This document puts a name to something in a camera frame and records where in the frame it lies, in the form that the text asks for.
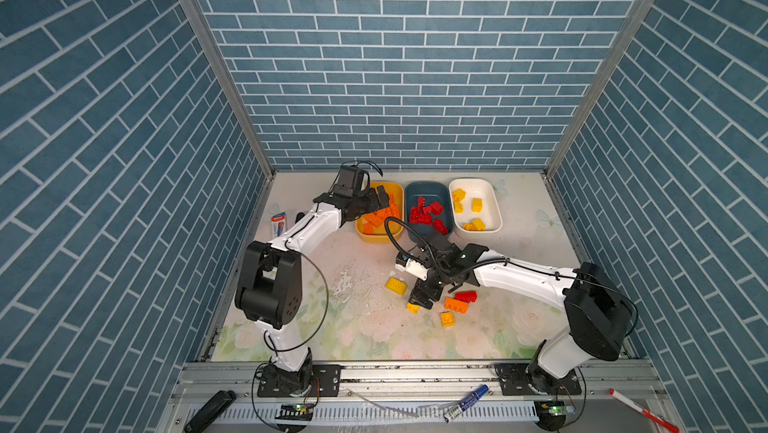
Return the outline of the orange brick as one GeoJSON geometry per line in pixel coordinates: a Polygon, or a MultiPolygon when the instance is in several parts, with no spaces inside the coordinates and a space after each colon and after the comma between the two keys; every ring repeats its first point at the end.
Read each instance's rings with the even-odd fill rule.
{"type": "Polygon", "coordinates": [[[367,235],[373,235],[379,228],[383,227],[384,221],[392,216],[391,209],[382,209],[375,213],[363,216],[363,231],[367,235]]]}

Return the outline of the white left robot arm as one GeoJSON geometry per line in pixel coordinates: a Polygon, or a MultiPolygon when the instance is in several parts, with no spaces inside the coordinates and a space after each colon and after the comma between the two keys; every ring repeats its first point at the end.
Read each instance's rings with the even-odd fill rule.
{"type": "Polygon", "coordinates": [[[293,227],[266,243],[251,242],[243,256],[235,306],[255,323],[270,351],[263,372],[289,396],[307,394],[316,386],[309,341],[300,338],[293,323],[303,298],[303,263],[345,224],[389,206],[388,194],[371,186],[365,166],[382,172],[367,160],[343,163],[330,188],[313,199],[293,227]]]}

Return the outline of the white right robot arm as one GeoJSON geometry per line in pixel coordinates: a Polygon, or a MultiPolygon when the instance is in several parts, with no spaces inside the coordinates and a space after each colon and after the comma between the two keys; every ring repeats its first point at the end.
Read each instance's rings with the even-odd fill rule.
{"type": "Polygon", "coordinates": [[[567,325],[537,347],[525,370],[531,389],[554,394],[591,359],[615,361],[633,331],[638,310],[596,264],[557,268],[514,259],[486,246],[459,247],[447,240],[420,239],[413,253],[398,250],[396,268],[416,278],[409,302],[430,309],[446,287],[468,283],[497,288],[542,302],[565,314],[567,325]]]}

